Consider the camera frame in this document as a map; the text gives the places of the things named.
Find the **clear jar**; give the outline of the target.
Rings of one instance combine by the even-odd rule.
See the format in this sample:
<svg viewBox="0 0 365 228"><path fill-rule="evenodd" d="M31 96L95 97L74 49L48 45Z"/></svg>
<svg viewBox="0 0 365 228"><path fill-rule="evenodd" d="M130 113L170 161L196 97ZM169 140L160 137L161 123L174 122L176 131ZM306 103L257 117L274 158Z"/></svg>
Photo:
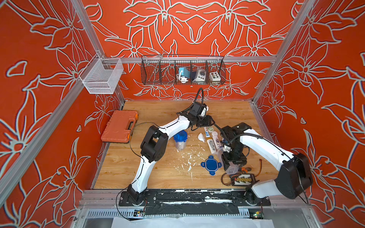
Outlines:
<svg viewBox="0 0 365 228"><path fill-rule="evenodd" d="M219 161L220 161L220 163L222 164L222 165L224 165L224 159L222 158L222 156L223 156L223 149L222 148L219 148L218 150L217 150L217 156L218 156L218 159L219 159Z"/></svg>
<svg viewBox="0 0 365 228"><path fill-rule="evenodd" d="M178 151L183 151L186 148L187 140L175 141L175 147Z"/></svg>

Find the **white cloth piece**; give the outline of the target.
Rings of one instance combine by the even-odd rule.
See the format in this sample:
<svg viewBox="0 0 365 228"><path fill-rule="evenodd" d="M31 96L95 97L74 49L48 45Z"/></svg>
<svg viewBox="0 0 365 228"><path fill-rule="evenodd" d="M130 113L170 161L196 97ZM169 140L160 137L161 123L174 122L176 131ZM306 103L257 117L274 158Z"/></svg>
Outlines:
<svg viewBox="0 0 365 228"><path fill-rule="evenodd" d="M198 136L197 136L198 140L201 141L201 142L205 142L205 138L203 136L202 133L199 133Z"/></svg>

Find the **small toothpaste tube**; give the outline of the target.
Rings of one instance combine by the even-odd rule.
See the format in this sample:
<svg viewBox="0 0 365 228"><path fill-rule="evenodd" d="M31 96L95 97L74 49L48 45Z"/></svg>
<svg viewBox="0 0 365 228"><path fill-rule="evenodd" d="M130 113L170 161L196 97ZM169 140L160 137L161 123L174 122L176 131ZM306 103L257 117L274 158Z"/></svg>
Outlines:
<svg viewBox="0 0 365 228"><path fill-rule="evenodd" d="M210 135L210 132L208 131L208 127L204 127L204 132L205 132L205 138L206 140L209 140L211 139L211 135Z"/></svg>

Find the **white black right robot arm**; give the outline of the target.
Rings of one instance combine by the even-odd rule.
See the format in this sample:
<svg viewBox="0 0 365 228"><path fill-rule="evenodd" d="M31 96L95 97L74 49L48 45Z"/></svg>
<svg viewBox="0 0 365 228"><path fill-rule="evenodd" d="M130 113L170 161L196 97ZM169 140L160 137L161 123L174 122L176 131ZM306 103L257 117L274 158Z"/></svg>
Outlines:
<svg viewBox="0 0 365 228"><path fill-rule="evenodd" d="M245 123L225 126L219 130L228 142L230 152L242 152L249 147L266 159L278 171L273 180L257 182L245 190L244 200L250 205L258 204L263 198L283 195L295 199L313 184L309 159L303 154L293 154L259 135Z"/></svg>

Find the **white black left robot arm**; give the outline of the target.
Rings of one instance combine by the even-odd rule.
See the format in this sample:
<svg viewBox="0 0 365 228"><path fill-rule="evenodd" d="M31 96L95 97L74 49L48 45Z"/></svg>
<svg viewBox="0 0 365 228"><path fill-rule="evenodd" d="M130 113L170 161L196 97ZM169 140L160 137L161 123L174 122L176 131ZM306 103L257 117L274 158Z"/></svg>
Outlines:
<svg viewBox="0 0 365 228"><path fill-rule="evenodd" d="M129 196L136 202L144 198L147 183L154 165L165 154L168 141L179 132L193 126L206 127L213 125L213 119L207 115L209 107L200 102L194 102L187 109L177 113L177 118L165 125L149 127L141 142L141 159L136 176L127 187Z"/></svg>

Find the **blue lid of jar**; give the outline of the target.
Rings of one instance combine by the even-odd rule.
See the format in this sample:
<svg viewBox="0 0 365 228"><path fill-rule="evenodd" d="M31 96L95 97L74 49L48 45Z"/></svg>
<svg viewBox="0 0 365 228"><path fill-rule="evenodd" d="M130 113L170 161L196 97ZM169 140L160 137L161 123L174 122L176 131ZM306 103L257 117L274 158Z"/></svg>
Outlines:
<svg viewBox="0 0 365 228"><path fill-rule="evenodd" d="M215 176L216 172L222 167L221 162L218 162L213 155L201 162L200 166L204 168L211 176Z"/></svg>
<svg viewBox="0 0 365 228"><path fill-rule="evenodd" d="M176 143L185 143L187 142L188 134L185 130L182 130L174 135L174 141Z"/></svg>

